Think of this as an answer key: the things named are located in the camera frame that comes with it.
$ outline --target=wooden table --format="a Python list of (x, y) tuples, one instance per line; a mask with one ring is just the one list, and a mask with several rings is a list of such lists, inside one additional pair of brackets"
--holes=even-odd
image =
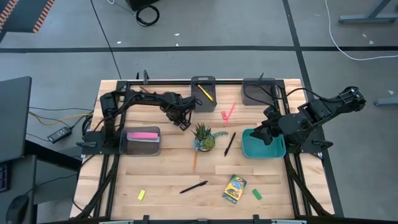
[[(302, 86), (299, 79), (284, 81), (287, 93)], [(103, 117), (100, 96), (115, 90), (116, 82), (101, 82), (91, 128)], [(184, 97), (190, 96), (189, 85), (149, 85), (145, 88), (150, 92), (174, 91)], [(158, 126), (162, 133), (161, 153), (155, 157), (121, 156), (112, 220), (142, 220), (143, 215), (150, 215), (151, 220), (252, 219), (254, 214), (260, 215), (260, 218), (294, 217), (284, 160), (247, 159), (242, 154), (242, 131), (256, 127), (266, 118), (262, 113), (266, 106), (244, 106), (240, 88), (240, 85), (217, 85), (218, 105), (215, 111), (193, 113), (192, 125), (185, 132), (174, 126), (156, 106), (134, 105), (129, 108), (125, 126)], [(297, 107), (305, 103), (302, 91), (291, 94), (288, 100), (292, 113), (297, 113)], [(221, 111), (228, 113), (234, 101), (234, 112), (224, 128)], [(193, 172), (194, 135), (190, 130), (195, 129), (195, 125), (201, 122), (210, 126), (212, 132), (228, 131), (229, 135), (218, 137), (216, 147), (210, 152), (198, 153), (197, 169)], [(228, 155), (224, 157), (224, 150), (234, 132), (236, 137)], [(309, 154), (302, 154), (301, 160), (308, 189), (325, 210), (333, 213), (321, 160)], [(89, 202), (98, 188), (102, 161), (103, 156), (97, 155), (81, 169), (75, 194), (75, 202), (80, 207)], [(239, 175), (248, 182), (236, 205), (221, 196), (232, 174)], [(179, 194), (181, 190), (203, 180), (208, 180), (208, 183)], [(140, 202), (137, 196), (141, 189), (144, 189), (146, 194)], [(260, 192), (262, 200), (253, 195), (253, 189)], [(298, 187), (296, 191), (300, 212), (303, 214), (303, 202)], [(102, 215), (106, 198), (103, 197)], [(79, 212), (73, 206), (71, 217)]]

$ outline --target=teal plastic bowl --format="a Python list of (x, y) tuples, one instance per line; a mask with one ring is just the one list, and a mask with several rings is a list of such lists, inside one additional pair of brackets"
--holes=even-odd
[(242, 133), (242, 150), (244, 156), (249, 159), (270, 159), (280, 158), (286, 153), (283, 135), (272, 140), (269, 146), (263, 140), (250, 136), (253, 129), (246, 129)]

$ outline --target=crayon box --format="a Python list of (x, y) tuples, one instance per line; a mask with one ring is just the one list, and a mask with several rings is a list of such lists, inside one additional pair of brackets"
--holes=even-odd
[(246, 186), (246, 181), (235, 174), (232, 175), (229, 180), (228, 186), (226, 187), (223, 198), (236, 204), (243, 193), (243, 188)]

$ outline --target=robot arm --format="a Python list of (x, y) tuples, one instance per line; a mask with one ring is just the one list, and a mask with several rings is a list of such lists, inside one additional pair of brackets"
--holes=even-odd
[(194, 96), (182, 98), (181, 95), (173, 92), (157, 94), (134, 91), (129, 98), (124, 99), (123, 104), (119, 107), (118, 99), (124, 94), (125, 92), (122, 91), (112, 91), (105, 93), (99, 99), (104, 116), (105, 145), (114, 147), (119, 144), (120, 129), (115, 130), (116, 117), (125, 113), (132, 105), (159, 106), (160, 110), (166, 113), (166, 117), (183, 131), (191, 125), (191, 112), (195, 109), (197, 103), (197, 99)]
[(289, 151), (292, 152), (292, 149), (297, 150), (305, 142), (314, 129), (341, 113), (362, 110), (365, 102), (358, 87), (350, 86), (333, 98), (319, 98), (299, 106), (300, 112), (296, 114), (282, 116), (279, 111), (268, 107), (264, 111), (268, 120), (254, 129), (251, 136), (262, 139), (265, 145), (269, 145), (273, 138), (283, 134), (286, 146), (290, 146)]

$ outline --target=concrete floor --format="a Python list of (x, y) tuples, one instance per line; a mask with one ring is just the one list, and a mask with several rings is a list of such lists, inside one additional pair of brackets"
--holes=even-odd
[[(175, 47), (206, 45), (293, 46), (284, 6), (278, 0), (163, 0), (155, 3), (159, 22), (140, 27), (132, 14), (106, 0), (93, 0), (112, 47)], [(126, 6), (123, 0), (116, 0)], [(398, 46), (398, 24), (344, 25), (339, 15), (366, 13), (377, 0), (329, 1), (332, 31), (344, 46)], [(289, 0), (301, 46), (333, 46), (328, 35), (328, 18), (322, 0)], [(398, 1), (386, 12), (394, 12)], [(37, 34), (7, 33), (1, 48), (107, 47), (89, 0), (56, 0)], [(349, 52), (354, 57), (394, 55), (398, 52)], [(398, 184), (395, 158), (398, 108), (375, 108), (373, 101), (398, 93), (395, 73), (398, 58), (355, 62), (339, 52), (304, 52), (313, 89), (323, 96), (335, 96), (349, 85), (360, 87), (368, 100), (364, 110), (339, 116), (324, 125), (331, 163), (346, 217), (398, 221)], [(151, 79), (266, 77), (302, 78), (294, 51), (200, 51), (200, 52), (116, 52), (125, 79), (146, 69)], [(100, 80), (118, 79), (112, 56), (103, 53), (0, 54), (0, 80), (21, 76), (33, 78), (31, 106), (44, 108), (92, 108)], [(62, 118), (81, 111), (37, 111), (42, 116)], [(45, 138), (61, 126), (41, 126), (29, 118), (28, 133)], [(49, 144), (27, 139), (61, 151), (74, 146), (81, 133)], [(53, 176), (63, 175), (57, 169)], [(76, 180), (53, 183), (62, 192), (54, 202), (39, 207), (38, 222), (68, 218)]]

